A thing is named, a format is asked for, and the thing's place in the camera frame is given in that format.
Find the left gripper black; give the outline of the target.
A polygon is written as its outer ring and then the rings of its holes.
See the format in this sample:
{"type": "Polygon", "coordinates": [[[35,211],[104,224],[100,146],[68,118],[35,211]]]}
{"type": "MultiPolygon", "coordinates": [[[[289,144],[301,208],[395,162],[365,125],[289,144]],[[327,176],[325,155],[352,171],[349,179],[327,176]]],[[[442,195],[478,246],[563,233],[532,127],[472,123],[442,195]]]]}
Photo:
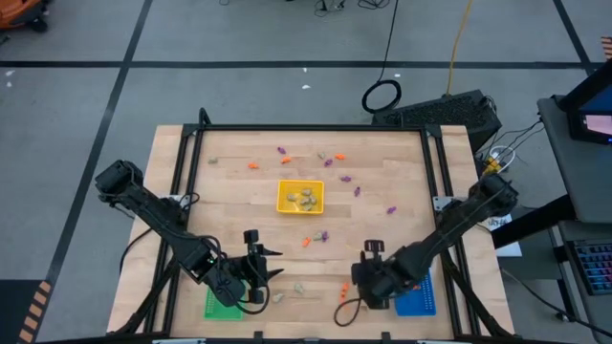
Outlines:
{"type": "Polygon", "coordinates": [[[266,274],[264,256],[279,256],[282,252],[270,250],[258,243],[257,229],[244,232],[247,254],[229,258],[222,253],[216,264],[217,276],[213,278],[213,291],[226,307],[241,307],[243,304],[268,306],[268,283],[283,269],[269,270],[266,274]]]}

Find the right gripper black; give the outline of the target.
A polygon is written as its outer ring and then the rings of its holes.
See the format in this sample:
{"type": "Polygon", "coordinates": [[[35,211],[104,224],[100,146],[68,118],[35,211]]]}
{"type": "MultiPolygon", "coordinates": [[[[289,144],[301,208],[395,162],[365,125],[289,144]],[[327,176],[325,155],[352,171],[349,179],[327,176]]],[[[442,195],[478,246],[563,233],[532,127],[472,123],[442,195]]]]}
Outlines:
{"type": "Polygon", "coordinates": [[[360,260],[351,266],[351,279],[359,298],[372,310],[388,309],[390,300],[406,292],[412,280],[392,258],[383,260],[382,252],[382,240],[365,240],[360,260]]]}

